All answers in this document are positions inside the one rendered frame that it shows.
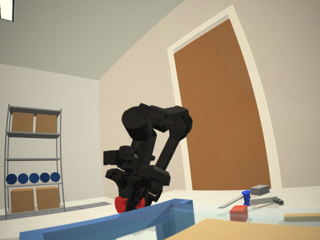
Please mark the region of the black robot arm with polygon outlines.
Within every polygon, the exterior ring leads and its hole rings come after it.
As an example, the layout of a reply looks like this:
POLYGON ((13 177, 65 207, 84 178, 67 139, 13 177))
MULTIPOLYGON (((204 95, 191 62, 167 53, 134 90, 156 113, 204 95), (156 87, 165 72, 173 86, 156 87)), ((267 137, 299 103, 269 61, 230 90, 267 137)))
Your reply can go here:
MULTIPOLYGON (((154 105, 140 103, 139 106, 131 107, 124 111, 121 117, 129 136, 132 138, 131 145, 138 144, 154 150, 158 130, 165 133, 169 130, 169 138, 155 164, 156 167, 166 171, 176 148, 192 129, 193 120, 187 108, 176 105, 169 108, 161 108, 154 105)), ((103 151, 103 165, 137 164, 138 154, 136 147, 129 145, 120 146, 118 150, 103 151)), ((153 180, 151 189, 144 196, 145 207, 151 206, 152 202, 157 202, 163 192, 163 187, 153 180), (154 196, 156 195, 156 196, 154 196)))

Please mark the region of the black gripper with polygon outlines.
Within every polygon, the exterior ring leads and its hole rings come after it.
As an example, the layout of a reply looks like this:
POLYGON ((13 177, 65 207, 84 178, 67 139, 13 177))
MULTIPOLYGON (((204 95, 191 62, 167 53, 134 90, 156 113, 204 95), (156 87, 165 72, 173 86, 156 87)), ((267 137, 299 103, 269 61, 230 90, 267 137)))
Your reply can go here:
POLYGON ((137 163, 121 165, 120 169, 111 168, 107 170, 105 177, 114 181, 118 187, 119 197, 127 198, 125 212, 132 211, 139 202, 154 189, 153 180, 159 186, 170 185, 170 174, 168 171, 155 165, 150 165, 155 160, 153 151, 144 145, 132 144, 136 147, 137 163))

